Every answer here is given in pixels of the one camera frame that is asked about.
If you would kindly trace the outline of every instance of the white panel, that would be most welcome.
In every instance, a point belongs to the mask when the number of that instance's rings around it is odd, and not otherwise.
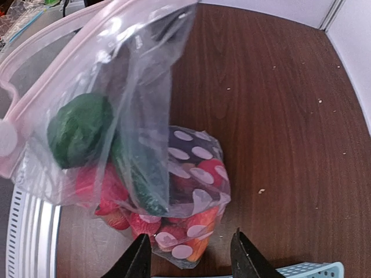
[[[371,133],[371,1],[346,0],[328,36],[348,72]]]
[[[201,0],[201,2],[254,10],[319,28],[333,0]]]

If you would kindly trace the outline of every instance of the bag of vegetables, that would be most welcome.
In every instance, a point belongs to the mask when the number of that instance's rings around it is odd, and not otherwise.
[[[181,268],[196,266],[230,201],[218,141],[169,127],[170,68],[195,4],[113,0],[22,98],[0,76],[14,95],[0,121],[0,174],[133,237],[149,234],[154,253]]]

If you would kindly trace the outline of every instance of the light blue plastic basket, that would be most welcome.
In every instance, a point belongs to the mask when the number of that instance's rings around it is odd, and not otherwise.
[[[344,278],[344,266],[341,262],[333,264],[304,262],[279,268],[277,271],[287,278]]]

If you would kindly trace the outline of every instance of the wooden table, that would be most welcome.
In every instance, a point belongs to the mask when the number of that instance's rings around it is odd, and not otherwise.
[[[200,5],[174,68],[171,119],[220,140],[232,202],[195,269],[154,256],[153,275],[230,274],[230,240],[241,227],[276,267],[341,261],[347,277],[369,277],[371,139],[323,32]],[[95,277],[128,244],[104,225],[87,228],[92,224],[79,217],[77,208],[63,210],[59,277]],[[104,252],[94,250],[99,244]]]

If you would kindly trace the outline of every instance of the white wall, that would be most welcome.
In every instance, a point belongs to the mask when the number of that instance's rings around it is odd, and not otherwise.
[[[328,37],[348,72],[371,133],[371,0],[345,0]]]
[[[201,0],[201,2],[254,10],[319,28],[333,0]]]

